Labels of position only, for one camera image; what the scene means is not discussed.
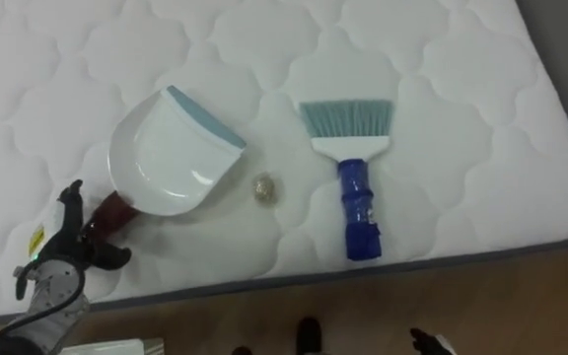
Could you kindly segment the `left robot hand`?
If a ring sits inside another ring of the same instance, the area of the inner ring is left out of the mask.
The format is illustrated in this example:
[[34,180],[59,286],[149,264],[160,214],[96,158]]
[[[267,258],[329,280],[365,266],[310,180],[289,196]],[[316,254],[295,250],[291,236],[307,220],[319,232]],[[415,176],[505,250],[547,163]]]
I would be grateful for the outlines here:
[[110,238],[139,215],[117,192],[112,192],[84,217],[83,182],[76,179],[58,195],[56,202],[33,232],[29,242],[32,260],[65,255],[84,268],[117,270],[132,256],[130,248],[118,247]]

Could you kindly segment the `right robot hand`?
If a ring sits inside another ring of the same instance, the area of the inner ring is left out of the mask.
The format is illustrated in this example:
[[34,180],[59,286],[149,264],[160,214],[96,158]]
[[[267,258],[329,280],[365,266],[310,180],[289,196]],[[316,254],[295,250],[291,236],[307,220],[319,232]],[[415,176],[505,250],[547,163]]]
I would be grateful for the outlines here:
[[420,328],[411,328],[413,348],[420,355],[458,355],[451,342],[441,334],[430,334]]

